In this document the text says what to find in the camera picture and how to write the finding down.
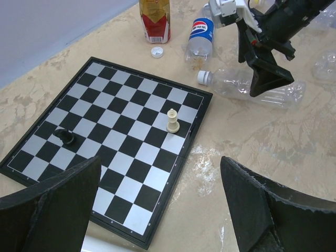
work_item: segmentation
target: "bottle cap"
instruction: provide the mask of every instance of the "bottle cap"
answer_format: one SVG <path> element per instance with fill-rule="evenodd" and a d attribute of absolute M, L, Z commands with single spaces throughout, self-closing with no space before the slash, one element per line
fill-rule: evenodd
<path fill-rule="evenodd" d="M 208 75 L 209 75 L 210 72 L 208 71 L 199 71 L 198 72 L 198 75 L 197 75 L 197 82 L 201 85 L 206 85 L 206 80 L 208 78 Z"/>
<path fill-rule="evenodd" d="M 159 47 L 159 46 L 154 47 L 154 48 L 152 48 L 151 52 L 152 52 L 153 58 L 155 58 L 155 59 L 159 59 L 163 56 L 163 48 L 162 47 Z"/>

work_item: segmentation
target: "beige table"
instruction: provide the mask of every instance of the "beige table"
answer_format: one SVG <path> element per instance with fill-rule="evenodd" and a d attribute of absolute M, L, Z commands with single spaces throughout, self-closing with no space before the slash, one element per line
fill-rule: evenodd
<path fill-rule="evenodd" d="M 0 91 L 0 158 L 22 137 L 90 56 L 95 56 L 189 86 L 196 73 L 183 62 L 186 42 L 201 0 L 172 0 L 172 39 L 165 55 L 153 59 L 134 6 Z M 216 34 L 211 69 L 237 63 L 237 28 Z M 176 190 L 149 251 L 238 251 L 220 178 L 222 155 L 255 172 L 313 196 L 336 201 L 336 86 L 311 74 L 313 59 L 332 48 L 336 31 L 302 31 L 292 42 L 296 59 L 279 63 L 307 82 L 298 111 L 282 111 L 214 96 Z M 0 196 L 24 187 L 0 175 Z M 90 223 L 96 238 L 139 250 Z"/>

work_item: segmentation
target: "white square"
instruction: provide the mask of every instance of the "white square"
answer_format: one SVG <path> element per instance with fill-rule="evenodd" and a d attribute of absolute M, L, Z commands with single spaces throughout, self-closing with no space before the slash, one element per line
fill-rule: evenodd
<path fill-rule="evenodd" d="M 105 66 L 98 64 L 98 63 L 92 63 L 91 66 L 85 71 L 88 74 L 98 76 L 100 72 L 103 71 Z"/>
<path fill-rule="evenodd" d="M 109 208 L 112 200 L 113 200 L 114 194 L 105 191 L 102 188 L 98 188 L 96 198 L 94 199 L 94 204 L 92 210 L 101 214 L 105 215 L 107 208 Z"/>
<path fill-rule="evenodd" d="M 182 105 L 180 110 L 178 111 L 177 119 L 181 119 L 182 121 L 189 122 L 192 124 L 195 120 L 197 112 L 198 112 L 197 109 L 193 109 L 191 107 Z"/>
<path fill-rule="evenodd" d="M 101 166 L 100 180 L 104 177 L 105 172 L 107 171 L 107 167 Z"/>
<path fill-rule="evenodd" d="M 159 148 L 149 145 L 147 143 L 142 143 L 138 153 L 135 158 L 146 163 L 152 165 L 156 159 L 156 156 L 159 153 Z"/>
<path fill-rule="evenodd" d="M 159 113 L 153 123 L 153 127 L 167 131 L 168 116 L 167 114 Z"/>
<path fill-rule="evenodd" d="M 50 163 L 63 171 L 68 167 L 75 154 L 72 151 L 61 148 L 50 161 Z"/>
<path fill-rule="evenodd" d="M 115 130 L 111 130 L 110 133 L 105 138 L 103 145 L 118 151 L 125 138 L 126 135 L 119 133 Z"/>
<path fill-rule="evenodd" d="M 63 109 L 54 108 L 52 112 L 46 118 L 47 122 L 50 122 L 54 125 L 60 125 L 63 119 L 67 116 L 68 112 Z"/>
<path fill-rule="evenodd" d="M 152 166 L 143 184 L 162 192 L 167 184 L 169 175 L 168 172 Z"/>
<path fill-rule="evenodd" d="M 125 176 L 115 194 L 128 202 L 134 203 L 141 187 L 142 183 Z"/>
<path fill-rule="evenodd" d="M 119 117 L 120 114 L 110 110 L 105 110 L 105 112 L 99 118 L 98 123 L 112 129 Z"/>
<path fill-rule="evenodd" d="M 179 155 L 184 144 L 184 140 L 184 138 L 179 137 L 178 135 L 168 133 L 161 148 Z"/>
<path fill-rule="evenodd" d="M 100 93 L 93 104 L 102 107 L 103 109 L 107 109 L 107 107 L 111 104 L 113 98 L 114 96 L 110 94 Z"/>
<path fill-rule="evenodd" d="M 182 104 L 184 102 L 185 97 L 187 96 L 188 92 L 173 88 L 170 92 L 169 96 L 167 97 L 167 100 L 177 102 L 179 104 Z"/>
<path fill-rule="evenodd" d="M 124 85 L 130 77 L 130 74 L 124 71 L 117 71 L 111 81 Z"/>
<path fill-rule="evenodd" d="M 152 109 L 154 111 L 160 111 L 165 102 L 166 102 L 166 99 L 151 95 L 148 101 L 146 102 L 145 107 Z"/>
<path fill-rule="evenodd" d="M 152 94 L 155 90 L 155 88 L 157 87 L 158 83 L 149 79 L 144 79 L 140 86 L 139 86 L 139 90 L 146 92 L 146 93 L 150 93 Z"/>
<path fill-rule="evenodd" d="M 47 141 L 43 138 L 32 135 L 25 143 L 25 145 L 23 145 L 21 150 L 35 156 L 46 142 Z"/>
<path fill-rule="evenodd" d="M 148 227 L 151 217 L 151 212 L 137 205 L 132 205 L 123 225 L 130 230 L 143 235 Z"/>
<path fill-rule="evenodd" d="M 84 143 L 77 151 L 77 154 L 89 159 L 97 154 L 100 147 L 101 144 L 91 139 L 85 139 Z"/>
<path fill-rule="evenodd" d="M 149 126 L 148 124 L 135 121 L 128 135 L 141 141 L 144 141 L 150 129 L 151 126 Z"/>
<path fill-rule="evenodd" d="M 80 119 L 73 132 L 87 138 L 95 126 L 96 124 L 94 122 L 82 118 Z"/>
<path fill-rule="evenodd" d="M 130 88 L 130 87 L 127 87 L 127 86 L 122 86 L 115 97 L 118 97 L 118 98 L 123 99 L 125 101 L 130 101 L 135 92 L 136 92 L 136 89 L 134 89 L 134 88 Z"/>
<path fill-rule="evenodd" d="M 134 158 L 125 155 L 121 152 L 117 152 L 114 156 L 112 162 L 109 165 L 109 169 L 118 172 L 122 175 L 126 175 L 131 164 L 133 163 Z"/>
<path fill-rule="evenodd" d="M 91 105 L 92 104 L 88 103 L 87 101 L 78 100 L 73 108 L 70 110 L 70 112 L 83 117 L 86 112 L 88 112 Z"/>
<path fill-rule="evenodd" d="M 125 117 L 129 117 L 131 119 L 136 120 L 138 116 L 140 115 L 142 109 L 143 109 L 143 106 L 140 106 L 133 102 L 129 102 L 121 114 Z"/>
<path fill-rule="evenodd" d="M 30 177 L 31 179 L 37 181 L 38 178 L 42 175 L 44 170 L 47 168 L 48 162 L 34 157 L 27 167 L 23 170 L 22 174 Z"/>
<path fill-rule="evenodd" d="M 103 91 L 103 89 L 106 87 L 106 85 L 109 83 L 109 80 L 96 77 L 94 81 L 91 83 L 89 88 L 96 89 L 98 91 Z"/>
<path fill-rule="evenodd" d="M 88 88 L 81 84 L 74 84 L 73 87 L 67 92 L 68 96 L 75 97 L 77 99 L 81 98 L 82 95 Z"/>
<path fill-rule="evenodd" d="M 56 130 L 59 130 L 59 129 L 63 129 L 63 128 L 61 128 L 60 126 L 58 126 L 56 128 Z M 60 147 L 63 146 L 62 140 L 60 138 L 55 137 L 53 134 L 51 134 L 50 137 L 48 138 L 48 142 L 53 143 L 53 144 L 55 144 L 57 146 L 60 146 Z"/>

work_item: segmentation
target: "chessboard frame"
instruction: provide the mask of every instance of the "chessboard frame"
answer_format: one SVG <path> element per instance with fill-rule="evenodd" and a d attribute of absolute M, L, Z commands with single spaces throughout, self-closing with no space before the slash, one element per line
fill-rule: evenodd
<path fill-rule="evenodd" d="M 16 153 L 18 150 L 20 150 L 20 148 L 22 147 L 22 145 L 25 143 L 26 140 L 28 140 L 32 134 L 34 134 L 34 130 L 36 130 L 36 128 L 39 126 L 39 124 L 41 122 L 44 121 L 44 118 L 46 116 L 48 116 L 48 112 L 50 110 L 52 110 L 57 104 L 58 102 L 62 99 L 63 96 L 66 95 L 67 91 L 79 80 L 79 78 L 82 76 L 82 74 L 85 72 L 85 70 L 93 63 L 98 63 L 104 66 L 108 66 L 108 67 L 113 67 L 115 69 L 118 70 L 122 70 L 122 71 L 126 71 L 128 73 L 146 78 L 146 79 L 153 79 L 159 83 L 168 83 L 169 86 L 171 87 L 176 87 L 176 88 L 183 88 L 186 89 L 187 91 L 190 91 L 192 93 L 201 95 L 203 97 L 203 103 L 202 103 L 202 107 L 199 108 L 198 110 L 198 114 L 197 114 L 197 119 L 195 119 L 194 123 L 192 124 L 191 130 L 189 132 L 189 134 L 186 137 L 185 142 L 188 142 L 188 144 L 185 144 L 186 148 L 180 153 L 180 155 L 177 157 L 176 160 L 176 165 L 180 166 L 179 169 L 176 169 L 175 172 L 172 172 L 168 182 L 170 183 L 170 186 L 167 186 L 163 192 L 162 192 L 162 197 L 163 198 L 167 198 L 167 200 L 165 202 L 162 202 L 163 204 L 161 204 L 160 206 L 160 210 L 154 214 L 152 218 L 155 220 L 152 222 L 152 228 L 147 232 L 149 232 L 149 234 L 144 234 L 144 236 L 147 237 L 146 240 L 140 240 L 137 237 L 137 234 L 127 234 L 126 232 L 123 232 L 122 230 L 112 227 L 111 225 L 108 225 L 106 222 L 100 220 L 97 216 L 94 215 L 94 212 L 91 214 L 90 220 L 98 225 L 100 225 L 101 227 L 118 234 L 119 236 L 125 238 L 126 240 L 140 246 L 141 248 L 144 249 L 148 249 L 149 245 L 154 237 L 154 234 L 159 226 L 160 220 L 163 216 L 163 213 L 166 209 L 166 205 L 169 202 L 169 198 L 171 197 L 174 188 L 175 188 L 175 184 L 178 180 L 178 177 L 183 169 L 183 166 L 186 162 L 187 156 L 191 150 L 192 147 L 192 143 L 195 140 L 196 134 L 198 132 L 198 129 L 203 121 L 203 118 L 205 116 L 205 113 L 208 109 L 208 106 L 210 104 L 211 98 L 213 96 L 212 93 L 206 92 L 206 91 L 202 91 L 193 87 L 189 87 L 187 85 L 178 83 L 178 82 L 174 82 L 171 80 L 167 80 L 158 76 L 154 76 L 148 73 L 144 73 L 132 68 L 128 68 L 122 65 L 118 65 L 106 60 L 102 60 L 96 57 L 90 57 L 87 62 L 80 68 L 80 70 L 74 75 L 74 77 L 68 82 L 68 84 L 65 85 L 65 87 L 62 89 L 62 91 L 56 96 L 56 98 L 51 102 L 51 104 L 44 110 L 44 112 L 38 117 L 38 119 L 33 123 L 33 125 L 27 130 L 27 132 L 21 137 L 21 139 L 14 145 L 14 147 L 10 150 L 10 152 L 4 157 L 4 159 L 0 162 L 0 173 L 4 174 L 5 176 L 8 176 L 9 178 L 13 179 L 14 181 L 23 184 L 25 186 L 31 186 L 34 185 L 36 182 L 33 179 L 27 179 L 26 176 L 23 176 L 22 174 L 20 174 L 17 171 L 14 171 L 13 169 L 10 169 L 7 167 L 8 162 L 10 161 L 11 157 L 13 156 L 14 153 Z"/>

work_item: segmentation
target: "black square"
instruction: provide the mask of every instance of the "black square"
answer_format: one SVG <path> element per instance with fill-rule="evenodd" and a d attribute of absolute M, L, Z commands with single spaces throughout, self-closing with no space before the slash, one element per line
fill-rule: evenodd
<path fill-rule="evenodd" d="M 104 190 L 115 194 L 123 178 L 124 175 L 121 175 L 120 173 L 115 172 L 113 170 L 107 169 L 103 178 L 100 181 L 99 186 Z"/>
<path fill-rule="evenodd" d="M 155 90 L 153 91 L 153 95 L 167 99 L 171 91 L 172 91 L 172 87 L 169 87 L 164 84 L 158 84 Z"/>
<path fill-rule="evenodd" d="M 119 92 L 121 87 L 122 87 L 122 84 L 109 81 L 109 83 L 107 83 L 106 87 L 103 89 L 103 92 L 108 93 L 109 95 L 112 95 L 112 96 L 116 96 L 116 94 Z"/>
<path fill-rule="evenodd" d="M 176 154 L 166 150 L 160 150 L 156 156 L 153 166 L 170 173 L 175 164 L 176 158 Z"/>
<path fill-rule="evenodd" d="M 178 121 L 179 121 L 178 123 L 180 124 L 180 129 L 175 133 L 175 135 L 178 135 L 182 138 L 186 138 L 187 134 L 189 133 L 191 123 L 182 120 Z"/>
<path fill-rule="evenodd" d="M 44 161 L 50 162 L 59 149 L 59 146 L 50 142 L 46 142 L 36 154 L 36 156 Z"/>
<path fill-rule="evenodd" d="M 162 106 L 162 109 L 160 110 L 161 113 L 164 113 L 164 114 L 167 114 L 167 112 L 170 110 L 170 109 L 174 109 L 176 110 L 176 112 L 178 113 L 180 108 L 181 108 L 181 104 L 179 103 L 176 103 L 176 102 L 173 102 L 173 101 L 169 101 L 169 100 L 166 100 L 164 105 Z"/>
<path fill-rule="evenodd" d="M 128 135 L 123 141 L 119 151 L 134 158 L 137 155 L 141 145 L 141 140 Z"/>
<path fill-rule="evenodd" d="M 70 111 L 75 103 L 78 101 L 77 98 L 72 96 L 64 96 L 61 102 L 57 105 L 59 109 L 63 109 L 65 111 Z"/>
<path fill-rule="evenodd" d="M 116 153 L 117 151 L 102 145 L 99 148 L 96 156 L 100 157 L 101 165 L 105 167 L 109 167 Z"/>
<path fill-rule="evenodd" d="M 44 170 L 44 172 L 41 174 L 41 176 L 38 178 L 38 181 L 43 181 L 46 179 L 49 179 L 53 176 L 56 176 L 60 173 L 62 173 L 63 170 L 60 168 L 57 168 L 56 166 L 52 164 L 48 164 L 47 168 Z"/>
<path fill-rule="evenodd" d="M 123 133 L 123 134 L 127 135 L 128 132 L 130 132 L 134 123 L 135 123 L 135 121 L 133 119 L 128 118 L 128 117 L 124 117 L 122 115 L 122 116 L 119 117 L 119 119 L 117 120 L 117 122 L 113 126 L 113 129 L 115 131 L 118 131 L 120 133 Z"/>
<path fill-rule="evenodd" d="M 166 131 L 152 127 L 145 138 L 145 143 L 161 148 L 166 136 Z"/>
<path fill-rule="evenodd" d="M 104 69 L 98 75 L 101 78 L 110 80 L 117 71 L 115 69 L 104 67 Z"/>
<path fill-rule="evenodd" d="M 69 150 L 69 151 L 77 153 L 77 151 L 82 146 L 82 144 L 84 143 L 86 138 L 84 136 L 81 136 L 81 135 L 78 135 L 78 134 L 75 134 L 75 133 L 73 133 L 73 134 L 75 135 L 75 141 L 71 145 L 65 145 L 64 144 L 62 147 Z"/>
<path fill-rule="evenodd" d="M 160 197 L 160 192 L 148 187 L 146 185 L 142 185 L 137 198 L 134 203 L 146 210 L 152 212 L 156 206 L 157 200 Z"/>
<path fill-rule="evenodd" d="M 105 112 L 105 109 L 96 106 L 96 105 L 92 105 L 89 110 L 86 112 L 86 114 L 84 115 L 85 119 L 88 119 L 92 122 L 98 122 L 101 115 Z"/>
<path fill-rule="evenodd" d="M 151 166 L 149 164 L 143 163 L 139 160 L 134 159 L 126 176 L 143 183 L 147 177 L 147 174 Z"/>
<path fill-rule="evenodd" d="M 133 95 L 133 97 L 131 99 L 131 102 L 134 102 L 134 103 L 139 104 L 141 106 L 145 106 L 145 104 L 147 103 L 150 96 L 151 95 L 149 93 L 137 90 L 135 92 L 135 94 Z"/>
<path fill-rule="evenodd" d="M 8 166 L 19 172 L 22 172 L 33 158 L 34 156 L 30 155 L 29 153 L 19 151 L 19 153 L 12 159 Z"/>
<path fill-rule="evenodd" d="M 132 205 L 132 203 L 118 196 L 114 196 L 109 208 L 107 208 L 105 215 L 110 217 L 112 220 L 123 224 Z"/>
<path fill-rule="evenodd" d="M 158 114 L 159 113 L 154 110 L 143 108 L 140 115 L 137 118 L 137 121 L 146 123 L 148 125 L 152 125 Z"/>
<path fill-rule="evenodd" d="M 143 78 L 135 76 L 135 75 L 131 75 L 127 81 L 125 82 L 125 86 L 131 87 L 131 88 L 135 88 L 137 89 L 141 82 L 143 81 Z"/>
<path fill-rule="evenodd" d="M 107 109 L 121 114 L 124 111 L 127 103 L 127 101 L 115 97 Z"/>
<path fill-rule="evenodd" d="M 42 125 L 37 129 L 34 135 L 37 135 L 40 138 L 48 140 L 48 138 L 53 134 L 56 128 L 57 128 L 56 125 L 50 122 L 44 121 L 44 123 L 42 123 Z"/>
<path fill-rule="evenodd" d="M 111 129 L 103 126 L 99 123 L 94 126 L 91 133 L 89 134 L 88 138 L 94 140 L 98 143 L 103 143 L 107 135 L 110 133 Z"/>
<path fill-rule="evenodd" d="M 80 77 L 80 79 L 77 81 L 77 83 L 88 87 L 91 85 L 95 78 L 96 77 L 94 75 L 84 73 L 82 77 Z"/>
<path fill-rule="evenodd" d="M 73 131 L 81 119 L 82 117 L 79 115 L 68 113 L 59 125 L 64 129 Z"/>
<path fill-rule="evenodd" d="M 196 94 L 188 93 L 184 99 L 183 105 L 191 107 L 193 109 L 199 109 L 201 103 L 203 101 L 202 96 L 198 96 Z"/>
<path fill-rule="evenodd" d="M 100 94 L 99 91 L 97 90 L 94 90 L 92 88 L 88 88 L 84 94 L 81 96 L 81 100 L 83 101 L 87 101 L 87 102 L 90 102 L 90 103 L 93 103 L 96 98 L 98 97 L 98 95 Z"/>
<path fill-rule="evenodd" d="M 84 162 L 85 160 L 87 160 L 85 157 L 75 154 L 75 156 L 73 157 L 73 159 L 71 160 L 70 164 L 66 169 L 73 168 L 74 166 L 80 164 L 81 162 Z"/>

